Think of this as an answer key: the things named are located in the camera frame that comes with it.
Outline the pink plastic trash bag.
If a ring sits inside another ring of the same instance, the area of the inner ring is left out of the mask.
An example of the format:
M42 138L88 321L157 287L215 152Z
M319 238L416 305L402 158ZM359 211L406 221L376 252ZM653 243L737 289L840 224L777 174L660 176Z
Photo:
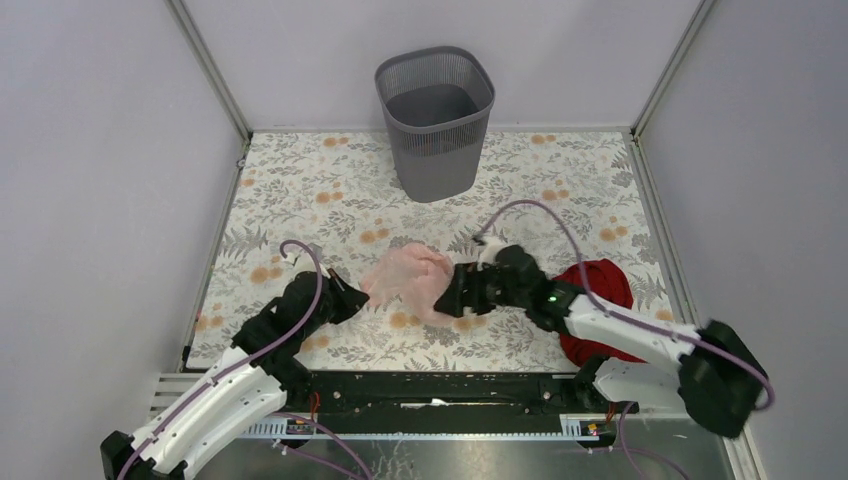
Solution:
M423 324L448 327L453 317L434 309L451 283L452 260L420 243L389 249L360 281L369 305L378 306L399 297Z

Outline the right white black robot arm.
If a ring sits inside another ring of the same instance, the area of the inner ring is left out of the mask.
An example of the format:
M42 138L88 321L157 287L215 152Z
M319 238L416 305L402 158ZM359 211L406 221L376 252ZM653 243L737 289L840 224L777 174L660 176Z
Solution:
M711 433L737 438L758 401L772 401L764 368L729 325L666 324L639 316L586 288L550 278L518 245L490 245L458 264L435 311L460 317L498 307L522 310L540 329L594 341L635 357L596 357L573 386L575 402L597 412L611 402L683 410Z

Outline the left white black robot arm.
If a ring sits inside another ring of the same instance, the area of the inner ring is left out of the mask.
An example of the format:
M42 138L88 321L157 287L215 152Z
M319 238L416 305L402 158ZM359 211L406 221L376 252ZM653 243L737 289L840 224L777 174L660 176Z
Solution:
M358 314L366 293L333 270L296 274L283 294L243 323L206 373L131 434L115 431L100 453L108 479L193 479L249 427L313 394L312 374L296 355L325 324Z

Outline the grey plastic trash bin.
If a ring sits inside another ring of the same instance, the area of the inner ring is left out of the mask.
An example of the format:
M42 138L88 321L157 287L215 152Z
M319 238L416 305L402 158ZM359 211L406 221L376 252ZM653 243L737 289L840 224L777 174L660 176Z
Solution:
M496 98L478 59L454 46L416 50L381 63L374 82L407 196L431 203L470 189Z

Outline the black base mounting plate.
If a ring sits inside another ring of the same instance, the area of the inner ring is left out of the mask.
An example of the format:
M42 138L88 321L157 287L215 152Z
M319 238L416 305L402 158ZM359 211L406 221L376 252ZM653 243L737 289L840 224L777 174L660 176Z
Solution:
M326 417L469 422L555 415L604 423L624 407L576 374L326 370L313 373L281 410L318 423Z

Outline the red cloth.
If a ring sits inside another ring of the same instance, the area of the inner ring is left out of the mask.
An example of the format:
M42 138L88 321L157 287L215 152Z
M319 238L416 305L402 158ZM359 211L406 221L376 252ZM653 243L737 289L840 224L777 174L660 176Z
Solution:
M601 298L630 309L633 295L625 273L609 259L584 262L589 289ZM633 355L592 340L567 334L559 336L566 358L577 367L584 366L595 356L614 357L626 362L643 363Z

